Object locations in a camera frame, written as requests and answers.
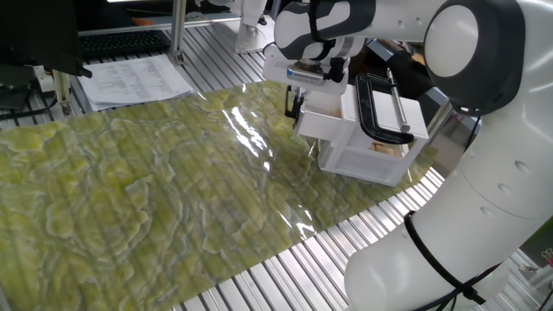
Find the white plastic casing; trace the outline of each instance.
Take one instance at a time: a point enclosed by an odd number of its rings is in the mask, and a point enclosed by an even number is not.
[[[413,216],[422,241],[462,282],[508,258],[553,215],[553,5],[518,3],[526,33],[518,94],[482,117],[458,168]],[[504,283],[496,281],[482,281],[480,295],[499,292]],[[346,267],[351,310],[412,310],[451,290],[403,225],[353,254]]]

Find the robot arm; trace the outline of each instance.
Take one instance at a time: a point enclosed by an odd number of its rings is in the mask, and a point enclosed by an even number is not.
[[[553,215],[552,17],[550,0],[293,3],[276,20],[264,76],[294,86],[296,99],[309,91],[337,95],[346,89],[347,57],[365,38],[425,41],[434,83],[457,111],[483,116],[458,168],[412,216],[437,262],[467,282]],[[498,274],[474,286],[481,297],[500,290]],[[413,310],[452,290],[404,225],[353,254],[346,268],[351,310]],[[467,302],[460,300],[457,307]]]
[[[342,94],[346,89],[348,58],[359,53],[366,38],[422,41],[443,2],[291,3],[276,20],[276,45],[266,48],[264,76],[312,91]],[[344,61],[331,64],[337,58]]]

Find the textured green cloth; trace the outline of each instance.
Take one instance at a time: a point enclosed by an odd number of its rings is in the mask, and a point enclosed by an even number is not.
[[[418,182],[322,172],[262,82],[0,134],[0,283],[15,310],[161,310]]]

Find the black keyboard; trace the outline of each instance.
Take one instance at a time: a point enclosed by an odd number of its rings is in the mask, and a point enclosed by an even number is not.
[[[82,35],[80,37],[80,46],[85,59],[155,52],[167,48],[170,42],[161,30]]]

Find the clear plastic film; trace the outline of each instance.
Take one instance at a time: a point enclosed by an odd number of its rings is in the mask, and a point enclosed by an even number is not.
[[[12,310],[161,310],[417,183],[317,167],[265,81],[0,134]]]

